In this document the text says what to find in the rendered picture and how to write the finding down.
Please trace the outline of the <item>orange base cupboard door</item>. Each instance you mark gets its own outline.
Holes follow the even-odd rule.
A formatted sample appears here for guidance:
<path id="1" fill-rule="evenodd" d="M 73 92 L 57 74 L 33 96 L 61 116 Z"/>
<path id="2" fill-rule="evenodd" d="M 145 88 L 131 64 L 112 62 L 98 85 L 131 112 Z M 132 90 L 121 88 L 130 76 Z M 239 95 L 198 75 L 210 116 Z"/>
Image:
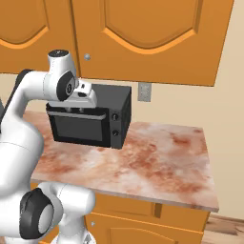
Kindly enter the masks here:
<path id="1" fill-rule="evenodd" d="M 85 219 L 97 244 L 201 244 L 203 236 L 202 232 L 101 213 L 90 213 Z"/>

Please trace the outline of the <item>black toaster oven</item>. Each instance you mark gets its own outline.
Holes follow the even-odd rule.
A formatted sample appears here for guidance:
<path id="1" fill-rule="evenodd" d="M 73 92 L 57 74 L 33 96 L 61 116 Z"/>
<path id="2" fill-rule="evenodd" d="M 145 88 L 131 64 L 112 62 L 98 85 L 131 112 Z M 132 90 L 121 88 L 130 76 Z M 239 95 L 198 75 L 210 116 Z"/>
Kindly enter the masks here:
<path id="1" fill-rule="evenodd" d="M 110 148 L 121 149 L 123 147 L 128 128 L 132 120 L 132 88 L 129 86 L 99 85 L 92 84 L 97 97 L 97 105 L 95 108 L 84 109 L 107 109 L 108 118 L 110 120 Z M 119 114 L 117 121 L 112 120 L 112 114 Z M 112 131 L 118 130 L 119 135 L 113 136 Z"/>

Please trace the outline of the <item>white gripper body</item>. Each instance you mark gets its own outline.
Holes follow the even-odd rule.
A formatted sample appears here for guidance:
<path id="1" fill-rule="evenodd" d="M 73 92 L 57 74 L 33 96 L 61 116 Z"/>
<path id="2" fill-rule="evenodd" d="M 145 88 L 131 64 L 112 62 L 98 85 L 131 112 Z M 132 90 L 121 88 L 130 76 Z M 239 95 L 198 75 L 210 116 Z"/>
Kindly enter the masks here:
<path id="1" fill-rule="evenodd" d="M 74 91 L 72 95 L 65 101 L 50 101 L 51 107 L 58 108 L 95 108 L 97 105 L 97 98 L 94 90 L 89 94 L 83 95 L 81 91 Z"/>

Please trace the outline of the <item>short orange drawer front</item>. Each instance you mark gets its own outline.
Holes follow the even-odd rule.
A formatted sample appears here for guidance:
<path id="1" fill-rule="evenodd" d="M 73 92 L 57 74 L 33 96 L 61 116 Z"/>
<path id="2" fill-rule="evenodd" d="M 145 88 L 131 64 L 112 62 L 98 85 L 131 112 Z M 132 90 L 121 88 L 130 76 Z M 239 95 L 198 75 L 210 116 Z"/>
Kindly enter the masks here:
<path id="1" fill-rule="evenodd" d="M 203 232 L 209 215 L 202 210 L 163 205 L 160 219 L 167 226 Z"/>

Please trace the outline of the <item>wide orange wall cupboard door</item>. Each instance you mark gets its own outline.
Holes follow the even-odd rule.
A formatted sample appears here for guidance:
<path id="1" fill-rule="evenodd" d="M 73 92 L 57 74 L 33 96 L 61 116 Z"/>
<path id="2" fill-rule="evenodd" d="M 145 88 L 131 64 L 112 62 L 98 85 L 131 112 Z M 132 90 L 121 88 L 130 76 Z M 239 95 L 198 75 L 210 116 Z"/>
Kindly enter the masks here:
<path id="1" fill-rule="evenodd" d="M 212 86 L 233 5 L 234 0 L 72 0 L 81 76 Z"/>

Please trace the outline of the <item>long orange drawer front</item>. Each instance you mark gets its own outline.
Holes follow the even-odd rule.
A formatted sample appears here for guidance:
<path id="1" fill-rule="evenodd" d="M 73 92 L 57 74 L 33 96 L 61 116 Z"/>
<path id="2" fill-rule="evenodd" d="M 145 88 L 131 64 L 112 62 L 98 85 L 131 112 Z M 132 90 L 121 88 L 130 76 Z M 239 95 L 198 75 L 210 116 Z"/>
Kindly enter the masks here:
<path id="1" fill-rule="evenodd" d="M 109 215 L 151 216 L 153 209 L 153 203 L 148 201 L 98 193 L 93 210 L 97 213 Z"/>

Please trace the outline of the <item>grey wall socket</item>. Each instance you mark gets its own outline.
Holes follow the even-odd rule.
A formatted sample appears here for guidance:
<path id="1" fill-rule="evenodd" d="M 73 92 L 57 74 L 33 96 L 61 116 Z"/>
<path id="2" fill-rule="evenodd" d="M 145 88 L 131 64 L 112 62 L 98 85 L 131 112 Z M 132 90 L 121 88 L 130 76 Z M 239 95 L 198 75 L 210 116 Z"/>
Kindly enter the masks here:
<path id="1" fill-rule="evenodd" d="M 137 100 L 142 102 L 150 102 L 151 96 L 152 96 L 152 84 L 146 82 L 139 82 Z"/>

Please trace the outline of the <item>black glass oven door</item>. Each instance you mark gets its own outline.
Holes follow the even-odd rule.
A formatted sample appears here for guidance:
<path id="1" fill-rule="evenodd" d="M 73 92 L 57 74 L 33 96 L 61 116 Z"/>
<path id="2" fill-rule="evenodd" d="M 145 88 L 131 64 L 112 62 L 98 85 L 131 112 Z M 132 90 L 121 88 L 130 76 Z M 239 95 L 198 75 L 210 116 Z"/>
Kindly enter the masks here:
<path id="1" fill-rule="evenodd" d="M 47 107 L 47 112 L 66 112 L 66 110 Z M 106 118 L 103 120 L 92 120 L 49 115 L 51 131 L 55 141 L 105 148 L 111 146 L 110 120 L 107 109 L 86 109 L 85 112 L 73 109 L 71 113 L 105 114 Z"/>

